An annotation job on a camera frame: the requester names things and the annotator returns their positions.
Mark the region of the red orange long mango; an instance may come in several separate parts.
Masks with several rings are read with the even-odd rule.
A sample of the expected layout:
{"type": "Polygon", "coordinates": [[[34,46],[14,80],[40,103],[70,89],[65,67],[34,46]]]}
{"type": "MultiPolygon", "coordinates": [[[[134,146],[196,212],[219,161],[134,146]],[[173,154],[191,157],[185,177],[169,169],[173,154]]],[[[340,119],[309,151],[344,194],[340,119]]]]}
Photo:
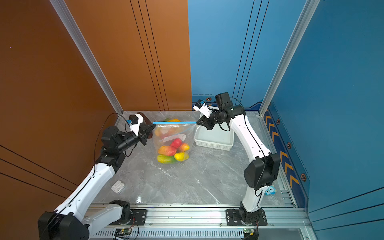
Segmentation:
{"type": "Polygon", "coordinates": [[[177,153],[177,149],[172,146],[161,146],[158,149],[158,154],[164,156],[174,156],[177,153]]]}

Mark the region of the clear zip-top bag blue zipper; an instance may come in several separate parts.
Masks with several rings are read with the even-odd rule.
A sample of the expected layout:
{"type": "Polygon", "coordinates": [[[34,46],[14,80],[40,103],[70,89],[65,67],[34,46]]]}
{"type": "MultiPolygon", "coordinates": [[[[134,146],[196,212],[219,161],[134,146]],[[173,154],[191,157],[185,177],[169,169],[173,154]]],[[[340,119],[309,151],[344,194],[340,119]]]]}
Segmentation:
{"type": "Polygon", "coordinates": [[[153,141],[161,164],[184,162],[190,158],[197,123],[177,119],[155,122],[153,141]]]}

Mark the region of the red yellow mango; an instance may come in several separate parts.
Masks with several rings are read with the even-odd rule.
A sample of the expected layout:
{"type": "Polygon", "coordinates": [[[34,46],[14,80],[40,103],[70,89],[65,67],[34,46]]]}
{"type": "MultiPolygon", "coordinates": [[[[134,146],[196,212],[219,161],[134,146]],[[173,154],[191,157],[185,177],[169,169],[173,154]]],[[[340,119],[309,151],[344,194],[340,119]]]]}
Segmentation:
{"type": "Polygon", "coordinates": [[[175,149],[178,149],[182,145],[182,143],[183,143],[183,141],[181,139],[177,138],[177,139],[172,141],[170,146],[175,148],[175,149]]]}

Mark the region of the green mango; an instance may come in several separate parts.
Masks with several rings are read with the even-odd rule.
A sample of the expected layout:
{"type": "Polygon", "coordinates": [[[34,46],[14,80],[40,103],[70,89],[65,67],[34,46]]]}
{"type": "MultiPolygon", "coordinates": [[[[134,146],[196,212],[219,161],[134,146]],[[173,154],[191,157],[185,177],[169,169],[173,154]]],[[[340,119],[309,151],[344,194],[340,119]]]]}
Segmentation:
{"type": "Polygon", "coordinates": [[[174,164],[177,160],[174,156],[158,155],[157,161],[161,164],[174,164]]]}

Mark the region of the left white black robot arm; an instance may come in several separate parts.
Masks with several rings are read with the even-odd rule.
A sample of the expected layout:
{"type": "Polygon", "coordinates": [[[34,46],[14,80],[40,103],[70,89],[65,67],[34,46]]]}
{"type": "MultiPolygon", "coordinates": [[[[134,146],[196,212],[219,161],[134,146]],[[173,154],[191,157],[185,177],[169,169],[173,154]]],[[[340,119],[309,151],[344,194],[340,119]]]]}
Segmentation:
{"type": "Polygon", "coordinates": [[[45,212],[39,218],[40,239],[88,240],[111,223],[131,224],[133,214],[126,201],[112,201],[90,217],[85,214],[103,186],[122,166],[127,157],[125,151],[138,143],[146,145],[155,127],[154,124],[136,123],[128,133],[116,126],[106,128],[101,137],[101,154],[89,175],[53,212],[45,212]]]}

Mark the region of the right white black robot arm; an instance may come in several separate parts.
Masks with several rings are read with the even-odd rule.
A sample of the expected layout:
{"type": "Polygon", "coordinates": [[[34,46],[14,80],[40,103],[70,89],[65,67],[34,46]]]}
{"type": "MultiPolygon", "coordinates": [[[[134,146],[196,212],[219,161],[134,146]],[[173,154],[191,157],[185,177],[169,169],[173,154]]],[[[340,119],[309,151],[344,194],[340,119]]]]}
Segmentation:
{"type": "Polygon", "coordinates": [[[229,93],[215,96],[216,107],[210,107],[202,100],[198,100],[193,109],[202,116],[197,121],[199,126],[211,131],[214,126],[227,124],[226,131],[234,131],[241,141],[249,165],[244,170],[244,178],[248,185],[246,195],[237,210],[231,210],[228,215],[228,225],[257,226],[267,225],[266,215],[260,207],[263,197],[277,179],[280,169],[280,158],[273,154],[260,140],[253,130],[245,108],[234,105],[229,93]]]}

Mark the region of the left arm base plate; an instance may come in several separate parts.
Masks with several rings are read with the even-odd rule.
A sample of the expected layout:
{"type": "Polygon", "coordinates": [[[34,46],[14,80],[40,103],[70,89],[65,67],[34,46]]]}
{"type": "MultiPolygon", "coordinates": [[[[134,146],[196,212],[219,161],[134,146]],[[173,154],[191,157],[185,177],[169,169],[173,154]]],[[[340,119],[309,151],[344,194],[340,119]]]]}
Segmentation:
{"type": "Polygon", "coordinates": [[[148,211],[146,209],[131,209],[127,216],[123,215],[110,226],[144,226],[148,211]]]}

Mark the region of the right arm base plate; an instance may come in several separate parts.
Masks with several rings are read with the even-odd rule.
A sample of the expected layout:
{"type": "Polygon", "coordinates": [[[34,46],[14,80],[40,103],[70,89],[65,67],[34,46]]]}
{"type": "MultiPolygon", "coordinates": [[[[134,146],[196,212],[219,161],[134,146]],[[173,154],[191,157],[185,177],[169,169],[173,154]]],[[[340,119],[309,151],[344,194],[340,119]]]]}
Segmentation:
{"type": "Polygon", "coordinates": [[[243,208],[228,209],[225,211],[228,226],[267,226],[268,221],[265,211],[259,209],[248,213],[243,208]]]}

